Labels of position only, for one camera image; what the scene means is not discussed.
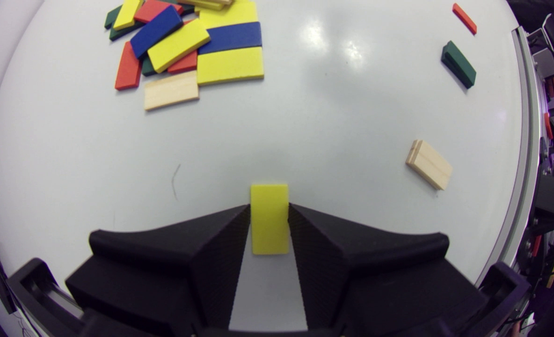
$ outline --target wooden block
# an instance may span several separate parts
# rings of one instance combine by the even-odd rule
[[[287,254],[290,251],[288,186],[252,185],[250,207],[253,254]]]
[[[177,60],[207,43],[211,37],[199,19],[176,30],[148,50],[154,69],[161,73]]]
[[[552,274],[549,279],[547,280],[547,284],[545,285],[545,288],[551,288],[551,286],[554,284],[554,274]]]
[[[463,9],[458,6],[458,4],[454,4],[454,6],[452,7],[452,11],[465,24],[466,28],[470,30],[472,35],[476,35],[476,24],[463,11]]]
[[[199,85],[262,78],[262,47],[198,55]]]
[[[474,85],[476,71],[452,41],[444,47],[441,60],[467,89]]]
[[[144,109],[150,111],[171,104],[197,100],[199,97],[196,71],[189,71],[146,83]]]
[[[115,89],[123,90],[137,88],[138,85],[140,85],[141,71],[142,65],[140,64],[140,60],[134,55],[131,43],[127,41],[123,46],[123,53],[119,61]]]
[[[416,156],[414,155],[416,154],[417,146],[418,146],[418,140],[415,140],[412,143],[412,147],[410,148],[410,153],[408,154],[408,158],[406,158],[406,164],[412,164],[414,162],[414,159],[416,158]]]
[[[118,38],[123,37],[123,36],[133,32],[134,30],[137,30],[138,28],[142,28],[143,26],[144,26],[144,22],[136,21],[136,23],[133,26],[123,28],[123,29],[120,29],[120,30],[115,30],[115,28],[111,27],[110,28],[109,39],[111,41],[115,41]]]
[[[194,12],[194,6],[189,4],[179,4],[183,8],[181,16],[185,16]]]
[[[419,175],[437,190],[445,190],[452,175],[452,166],[424,140],[415,140],[406,160]]]
[[[117,19],[113,24],[113,28],[115,28],[115,30],[120,30],[133,26],[136,23],[133,16],[136,15],[142,3],[144,3],[144,0],[123,0],[123,5],[117,14]]]
[[[213,9],[215,11],[220,11],[221,9],[223,9],[223,7],[225,7],[224,4],[218,4],[216,2],[209,2],[204,0],[179,0],[179,2],[181,4],[189,4],[202,8]]]
[[[150,47],[181,26],[183,26],[183,21],[177,10],[171,6],[167,7],[131,38],[134,54],[137,58],[142,57]]]
[[[237,25],[238,23],[256,22],[255,2],[234,2],[222,11],[200,11],[200,21],[206,28]]]
[[[108,14],[106,14],[106,21],[104,21],[104,27],[106,29],[110,29],[113,26],[113,23],[115,23],[120,10],[121,6],[113,9],[112,11],[108,12]]]
[[[260,22],[239,23],[238,25],[211,28],[209,43],[198,49],[198,54],[215,53],[249,47],[261,47]]]
[[[188,55],[185,55],[181,60],[178,60],[174,64],[171,64],[167,68],[170,74],[179,74],[186,71],[196,70],[198,64],[198,51],[192,51]]]
[[[169,2],[164,1],[151,0],[144,2],[144,5],[142,5],[140,9],[138,9],[136,15],[134,15],[133,18],[137,21],[148,23],[157,15],[159,15],[162,11],[167,9],[167,7],[174,7],[179,15],[183,13],[183,7],[181,7],[180,5],[170,4]]]

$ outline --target green block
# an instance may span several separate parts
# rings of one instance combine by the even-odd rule
[[[467,89],[474,85],[476,71],[452,41],[444,47],[441,60]]]
[[[142,75],[150,76],[157,72],[154,70],[153,63],[150,61],[150,57],[146,54],[146,57],[142,61]]]
[[[113,23],[115,23],[115,20],[117,19],[117,15],[119,15],[119,11],[121,10],[121,6],[113,9],[108,14],[106,14],[106,21],[104,21],[104,27],[106,29],[110,28]]]
[[[142,26],[144,26],[144,22],[136,21],[136,23],[133,26],[123,28],[123,29],[119,29],[119,30],[115,30],[115,28],[111,27],[110,28],[109,39],[111,41],[115,41],[118,38],[120,38],[121,36],[125,36],[125,34],[129,34],[129,33],[133,32],[134,30],[136,30],[138,28],[141,28]]]
[[[441,62],[443,62],[451,71],[454,73],[456,77],[462,82],[465,87],[470,88],[474,83],[470,81],[470,79],[459,69],[455,64],[453,64],[449,59],[447,59],[444,55],[441,57]]]

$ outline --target yellow block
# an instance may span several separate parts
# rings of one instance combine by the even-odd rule
[[[154,70],[161,73],[175,61],[210,40],[211,37],[202,22],[194,19],[148,49],[148,56],[150,56]]]
[[[549,289],[553,284],[554,284],[554,274],[549,277],[549,279],[547,280],[547,285],[545,287]]]
[[[256,22],[258,21],[256,3],[251,1],[236,1],[222,11],[200,11],[200,21],[204,23],[207,29],[236,25],[238,23]]]
[[[144,0],[124,0],[119,13],[117,14],[117,19],[113,24],[115,30],[127,28],[133,26],[136,21],[133,19],[133,16],[136,15],[136,12]]]
[[[287,185],[252,185],[250,205],[252,253],[287,254],[290,251]]]
[[[262,47],[198,55],[198,85],[200,86],[262,78],[264,78]]]
[[[179,0],[181,4],[189,4],[194,5],[196,7],[202,7],[202,8],[208,8],[208,9],[214,9],[215,11],[220,11],[225,7],[225,4],[221,4],[218,2],[211,2],[211,1],[204,1],[204,0]]]

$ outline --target orange block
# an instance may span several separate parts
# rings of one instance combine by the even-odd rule
[[[554,139],[554,134],[551,132],[551,123],[549,123],[549,112],[544,114],[545,118],[545,130],[547,131],[547,137],[549,139]]]
[[[140,85],[140,73],[142,72],[142,63],[133,53],[131,43],[127,41],[123,46],[123,53],[119,61],[117,70],[117,79],[115,80],[115,89],[123,90],[137,88]]]
[[[164,11],[167,7],[173,6],[175,7],[175,10],[179,15],[183,13],[183,7],[176,5],[176,4],[170,4],[168,2],[163,1],[155,1],[155,0],[149,0],[147,2],[144,2],[144,5],[138,9],[136,12],[136,15],[133,16],[134,19],[140,22],[148,23],[156,15],[159,15],[162,11]]]
[[[454,4],[452,7],[452,11],[454,11],[454,14],[466,25],[468,30],[472,33],[472,35],[476,34],[476,24],[470,19],[470,17],[458,6],[458,4]]]
[[[196,70],[198,65],[198,51],[192,51],[188,55],[185,55],[182,59],[178,60],[174,64],[171,64],[167,68],[170,74],[179,74],[186,71]]]

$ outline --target natural wood block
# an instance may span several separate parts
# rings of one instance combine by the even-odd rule
[[[445,190],[452,175],[452,166],[429,143],[415,140],[406,164],[437,190]]]
[[[290,203],[287,185],[252,185],[250,188],[252,253],[287,254],[290,250]]]
[[[120,30],[133,26],[136,23],[134,15],[136,15],[136,12],[143,3],[144,0],[124,0],[117,14],[117,19],[115,19],[115,23],[113,24],[113,28],[115,30]]]
[[[200,96],[198,83],[196,83],[196,70],[152,81],[144,86],[146,111],[198,98]]]

